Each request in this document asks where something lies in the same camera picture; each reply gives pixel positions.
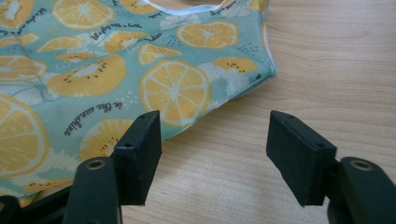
black plastic part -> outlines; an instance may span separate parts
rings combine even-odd
[[[354,223],[352,216],[348,213],[348,211],[340,209],[333,202],[329,202],[329,207],[327,208],[327,217],[330,224]]]
[[[144,205],[162,154],[160,112],[138,117],[114,147],[120,204]]]
[[[266,153],[301,206],[322,205],[336,146],[292,115],[271,111]]]
[[[355,223],[396,223],[396,187],[379,166],[345,157],[338,178]]]
[[[0,197],[0,223],[22,223],[21,207],[17,198],[12,196]]]
[[[116,175],[111,158],[92,158],[78,166],[63,223],[121,223]]]

fabric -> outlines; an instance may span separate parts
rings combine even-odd
[[[276,74],[268,0],[0,1],[0,194],[70,181],[141,114],[169,139]]]

wooden table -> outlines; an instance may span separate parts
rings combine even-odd
[[[328,223],[328,201],[300,207],[266,157],[271,110],[396,183],[394,0],[273,0],[267,27],[278,77],[164,143],[147,204],[123,207],[124,223]]]

kiwi slice print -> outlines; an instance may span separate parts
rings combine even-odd
[[[126,75],[125,61],[113,54],[83,67],[52,77],[47,88],[58,95],[96,96],[114,90]]]

fruit pattern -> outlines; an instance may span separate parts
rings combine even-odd
[[[1,194],[69,183],[145,112],[161,111],[166,140],[274,76],[267,6],[1,1]]]

